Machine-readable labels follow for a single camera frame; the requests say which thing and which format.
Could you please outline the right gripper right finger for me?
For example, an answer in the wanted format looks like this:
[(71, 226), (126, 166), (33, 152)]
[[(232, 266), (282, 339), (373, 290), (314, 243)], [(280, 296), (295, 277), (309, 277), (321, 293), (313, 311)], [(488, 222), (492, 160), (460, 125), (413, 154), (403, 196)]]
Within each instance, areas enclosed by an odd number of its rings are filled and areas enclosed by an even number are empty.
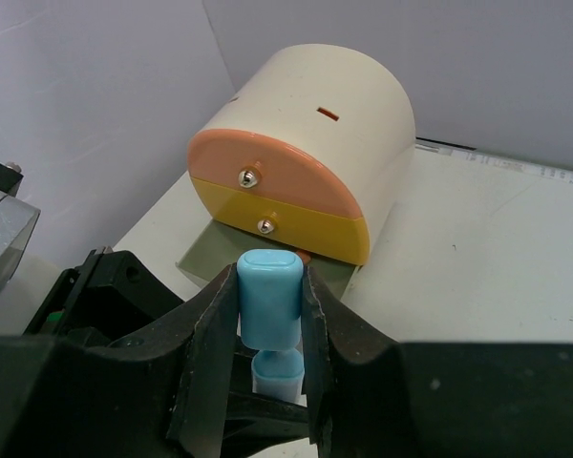
[(573, 457), (573, 343), (398, 342), (302, 279), (322, 457)]

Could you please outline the gold top drawer knob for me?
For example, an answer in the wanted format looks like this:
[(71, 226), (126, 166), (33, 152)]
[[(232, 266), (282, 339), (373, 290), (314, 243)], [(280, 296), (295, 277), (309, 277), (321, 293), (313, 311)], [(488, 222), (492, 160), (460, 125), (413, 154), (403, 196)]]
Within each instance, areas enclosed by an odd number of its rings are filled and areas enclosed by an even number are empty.
[(260, 161), (245, 165), (238, 174), (238, 183), (244, 189), (257, 186), (263, 179), (263, 166)]

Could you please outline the blue highlighter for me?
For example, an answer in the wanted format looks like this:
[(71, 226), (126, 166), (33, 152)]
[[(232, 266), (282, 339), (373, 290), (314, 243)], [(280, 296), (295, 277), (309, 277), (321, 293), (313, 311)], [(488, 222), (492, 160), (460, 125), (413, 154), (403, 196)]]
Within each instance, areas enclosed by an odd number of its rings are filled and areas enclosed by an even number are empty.
[(254, 393), (293, 404), (299, 401), (305, 366), (298, 349), (259, 351), (252, 359), (251, 373)]

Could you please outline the orange top drawer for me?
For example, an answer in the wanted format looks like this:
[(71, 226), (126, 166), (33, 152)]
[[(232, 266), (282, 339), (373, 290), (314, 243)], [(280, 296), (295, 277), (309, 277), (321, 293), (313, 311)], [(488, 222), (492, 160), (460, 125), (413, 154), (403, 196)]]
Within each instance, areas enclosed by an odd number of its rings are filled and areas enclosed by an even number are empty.
[[(262, 181), (251, 189), (238, 183), (241, 169), (260, 161)], [(233, 129), (209, 129), (188, 146), (191, 177), (311, 210), (357, 219), (362, 211), (347, 186), (304, 151), (276, 138)]]

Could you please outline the yellow drawer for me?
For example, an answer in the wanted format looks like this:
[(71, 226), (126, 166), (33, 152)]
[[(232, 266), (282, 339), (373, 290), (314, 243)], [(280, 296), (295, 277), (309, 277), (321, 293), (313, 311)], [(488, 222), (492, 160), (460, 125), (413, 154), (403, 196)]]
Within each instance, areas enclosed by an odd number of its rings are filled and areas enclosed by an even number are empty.
[[(362, 218), (309, 210), (195, 177), (191, 181), (208, 213), (223, 224), (351, 264), (363, 265), (370, 257), (370, 234)], [(257, 230), (257, 222), (265, 212), (278, 215), (277, 229), (267, 236)]]

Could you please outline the orange capped clear highlighter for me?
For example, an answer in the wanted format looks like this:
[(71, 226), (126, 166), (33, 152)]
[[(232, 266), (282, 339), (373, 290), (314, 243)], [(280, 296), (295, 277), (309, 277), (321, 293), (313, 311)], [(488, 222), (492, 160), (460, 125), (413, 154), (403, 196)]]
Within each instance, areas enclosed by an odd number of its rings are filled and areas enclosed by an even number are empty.
[(302, 260), (303, 265), (307, 265), (310, 263), (311, 256), (309, 255), (309, 253), (302, 250), (297, 250), (295, 254)]

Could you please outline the beige cylindrical drawer organizer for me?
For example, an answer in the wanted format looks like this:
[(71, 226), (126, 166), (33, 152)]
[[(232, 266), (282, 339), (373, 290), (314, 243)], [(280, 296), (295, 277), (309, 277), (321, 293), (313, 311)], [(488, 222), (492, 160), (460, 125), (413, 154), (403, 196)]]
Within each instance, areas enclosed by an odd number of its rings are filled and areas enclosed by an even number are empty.
[(413, 108), (383, 65), (348, 48), (305, 44), (273, 54), (198, 131), (282, 140), (329, 168), (354, 196), (371, 250), (413, 158)]

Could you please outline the gold drawer knob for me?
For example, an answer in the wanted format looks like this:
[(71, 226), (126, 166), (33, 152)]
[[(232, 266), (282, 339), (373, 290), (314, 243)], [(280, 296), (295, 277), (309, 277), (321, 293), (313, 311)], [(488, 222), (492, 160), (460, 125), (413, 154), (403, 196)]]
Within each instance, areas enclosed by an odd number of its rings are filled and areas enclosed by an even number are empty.
[(257, 186), (263, 179), (263, 166), (260, 161), (245, 165), (238, 174), (238, 183), (244, 189)]
[(277, 229), (277, 213), (276, 212), (265, 212), (262, 214), (261, 218), (257, 222), (257, 230), (260, 234), (267, 236), (272, 234)]

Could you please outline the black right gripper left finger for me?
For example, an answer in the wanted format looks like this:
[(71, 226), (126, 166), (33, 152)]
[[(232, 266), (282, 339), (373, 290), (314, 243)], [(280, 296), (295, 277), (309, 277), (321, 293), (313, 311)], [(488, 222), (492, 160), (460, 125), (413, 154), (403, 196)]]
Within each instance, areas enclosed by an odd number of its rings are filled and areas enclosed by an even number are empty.
[(106, 346), (0, 337), (0, 457), (217, 457), (238, 321), (233, 266)]

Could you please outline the blue highlighter cap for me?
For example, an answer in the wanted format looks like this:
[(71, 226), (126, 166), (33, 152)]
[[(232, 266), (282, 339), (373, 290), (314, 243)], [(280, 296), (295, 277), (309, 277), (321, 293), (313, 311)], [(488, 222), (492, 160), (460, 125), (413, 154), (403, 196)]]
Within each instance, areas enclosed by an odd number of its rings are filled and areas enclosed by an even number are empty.
[(301, 292), (304, 266), (264, 270), (237, 261), (241, 338), (254, 350), (284, 351), (301, 336)]

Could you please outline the grey bottom drawer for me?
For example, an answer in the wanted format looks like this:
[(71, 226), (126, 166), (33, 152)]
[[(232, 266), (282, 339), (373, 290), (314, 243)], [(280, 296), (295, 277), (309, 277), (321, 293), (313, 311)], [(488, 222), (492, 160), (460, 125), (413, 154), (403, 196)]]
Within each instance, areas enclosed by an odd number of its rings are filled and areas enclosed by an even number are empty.
[(329, 291), (342, 299), (359, 267), (340, 260), (311, 254), (303, 265), (297, 250), (271, 239), (257, 237), (225, 224), (210, 221), (188, 248), (177, 267), (199, 287), (206, 286), (228, 264), (239, 259), (264, 270), (293, 270), (298, 264), (310, 267), (320, 275)]

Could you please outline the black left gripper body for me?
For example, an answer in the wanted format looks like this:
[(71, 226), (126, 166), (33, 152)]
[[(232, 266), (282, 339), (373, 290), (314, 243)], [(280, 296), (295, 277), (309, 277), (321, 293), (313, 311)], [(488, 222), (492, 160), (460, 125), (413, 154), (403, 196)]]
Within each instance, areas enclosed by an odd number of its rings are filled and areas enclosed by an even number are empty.
[(110, 344), (182, 303), (133, 253), (96, 249), (61, 272), (24, 334)]

